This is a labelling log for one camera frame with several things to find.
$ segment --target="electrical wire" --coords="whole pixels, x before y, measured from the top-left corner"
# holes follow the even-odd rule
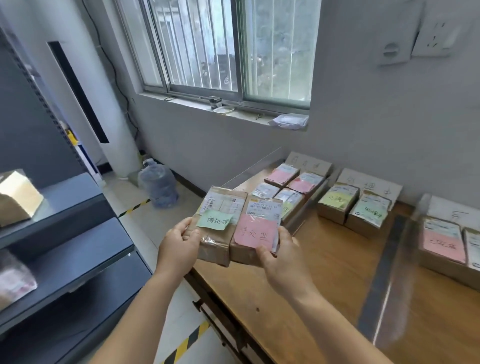
[[[105,55],[105,58],[108,60],[108,62],[109,62],[110,65],[112,66],[113,77],[114,77],[114,79],[115,79],[115,86],[117,86],[118,91],[121,93],[121,95],[125,98],[125,101],[127,102],[127,119],[128,119],[128,121],[130,122],[130,124],[136,129],[134,140],[137,140],[138,133],[139,133],[139,129],[138,129],[138,126],[133,123],[132,118],[131,118],[131,116],[130,116],[130,101],[128,100],[127,95],[125,95],[124,92],[122,91],[122,89],[120,88],[120,85],[119,85],[119,82],[118,82],[117,69],[115,68],[115,65],[113,64],[113,62],[112,62],[112,60],[110,59],[110,57],[108,56],[108,54],[107,54],[107,53],[105,52],[105,50],[103,49],[102,41],[101,41],[101,39],[100,39],[100,32],[98,31],[98,28],[97,28],[97,26],[96,26],[96,23],[95,23],[95,21],[93,20],[92,15],[91,15],[90,12],[88,11],[88,8],[87,8],[87,6],[85,5],[85,1],[84,1],[84,0],[82,0],[82,5],[84,6],[85,11],[87,12],[88,17],[89,17],[90,20],[92,21],[93,27],[95,28],[96,37],[97,37],[97,40],[98,40],[98,46],[100,47],[100,49],[102,49],[102,52],[103,52],[103,54]]]

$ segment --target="blue plastic water bottle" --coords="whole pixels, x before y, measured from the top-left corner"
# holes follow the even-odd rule
[[[177,181],[170,169],[157,164],[153,159],[144,161],[144,169],[138,173],[138,185],[143,188],[155,207],[173,206],[179,194],[175,185]]]

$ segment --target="person's right arm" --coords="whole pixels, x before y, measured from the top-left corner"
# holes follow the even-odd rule
[[[298,241],[278,228],[277,258],[264,247],[257,254],[268,282],[292,306],[312,334],[329,363],[391,364],[318,292],[303,259]]]

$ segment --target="window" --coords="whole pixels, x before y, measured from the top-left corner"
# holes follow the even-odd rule
[[[116,1],[147,90],[309,108],[319,0]]]

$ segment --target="person's left arm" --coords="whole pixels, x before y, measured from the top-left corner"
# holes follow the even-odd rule
[[[182,239],[191,220],[186,218],[167,232],[158,249],[155,273],[90,364],[153,363],[173,292],[197,258],[200,232],[195,230],[188,240]]]

